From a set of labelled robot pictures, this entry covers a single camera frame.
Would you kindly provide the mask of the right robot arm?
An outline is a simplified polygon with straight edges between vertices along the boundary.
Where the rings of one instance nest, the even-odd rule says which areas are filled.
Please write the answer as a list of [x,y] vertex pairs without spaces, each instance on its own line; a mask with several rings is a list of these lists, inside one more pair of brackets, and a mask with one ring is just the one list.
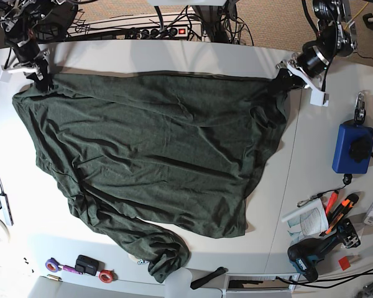
[[0,1],[4,43],[16,59],[13,65],[7,60],[2,69],[24,73],[39,91],[52,89],[49,51],[40,46],[66,39],[80,4],[78,1]]

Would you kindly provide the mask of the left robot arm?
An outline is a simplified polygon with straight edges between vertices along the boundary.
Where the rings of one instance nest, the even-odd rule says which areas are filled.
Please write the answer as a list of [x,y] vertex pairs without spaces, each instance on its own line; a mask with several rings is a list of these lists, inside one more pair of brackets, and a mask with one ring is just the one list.
[[317,22],[313,22],[306,1],[302,1],[302,6],[315,39],[277,65],[279,72],[270,82],[268,93],[274,96],[293,89],[310,89],[310,104],[327,107],[329,68],[337,56],[347,57],[357,48],[356,26],[349,1],[313,1]]

